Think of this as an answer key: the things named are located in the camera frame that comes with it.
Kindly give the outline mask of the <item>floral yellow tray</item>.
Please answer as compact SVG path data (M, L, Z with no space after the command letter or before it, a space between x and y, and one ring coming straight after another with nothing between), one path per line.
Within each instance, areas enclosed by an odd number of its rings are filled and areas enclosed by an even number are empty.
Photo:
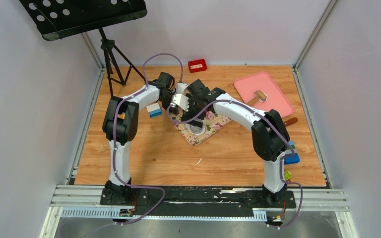
M202 135L192 134L186 123L174 123L174 126L190 145L197 146L231 121L229 117L210 111L206 112L206 117L203 120L206 131Z

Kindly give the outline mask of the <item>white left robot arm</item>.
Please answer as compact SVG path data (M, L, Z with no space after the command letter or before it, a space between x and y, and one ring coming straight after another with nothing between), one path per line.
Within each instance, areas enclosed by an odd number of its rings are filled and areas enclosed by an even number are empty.
M122 98L113 96L109 100L102 125L112 156L111 174L103 190L106 198L111 197L120 205L131 201L129 154L131 142L137 134L139 112L158 101L164 107L169 106L174 83L172 75L162 72L136 92Z

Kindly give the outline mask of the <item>wooden rolling pin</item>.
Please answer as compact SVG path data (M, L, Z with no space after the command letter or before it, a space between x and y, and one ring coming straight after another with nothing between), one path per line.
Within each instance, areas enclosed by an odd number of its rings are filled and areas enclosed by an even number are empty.
M256 103L263 103L267 100L268 96L262 92L261 90L257 90L254 92L254 97L249 100L246 104L249 106L253 106Z

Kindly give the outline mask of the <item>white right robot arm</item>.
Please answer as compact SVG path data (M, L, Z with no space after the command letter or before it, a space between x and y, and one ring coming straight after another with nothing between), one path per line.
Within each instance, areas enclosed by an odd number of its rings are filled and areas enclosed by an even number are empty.
M251 131L254 151L263 159L264 202L270 207L281 203L287 190L283 181L282 158L290 137L278 111L257 110L220 88L210 90L199 79L190 85L178 83L175 89L178 95L186 97L181 121L189 124L193 132L202 130L207 111L224 115Z

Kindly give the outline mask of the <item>white dough ball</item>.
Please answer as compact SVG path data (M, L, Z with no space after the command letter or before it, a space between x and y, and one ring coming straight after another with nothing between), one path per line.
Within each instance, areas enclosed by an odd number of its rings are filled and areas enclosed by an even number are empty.
M195 135L202 135L202 134L204 134L205 131L206 131L206 129L205 129L205 123L204 123L204 122L202 122L201 127L196 126L196 125L188 124L188 125L187 125L187 128L188 128L188 130L189 130L192 134L195 134Z

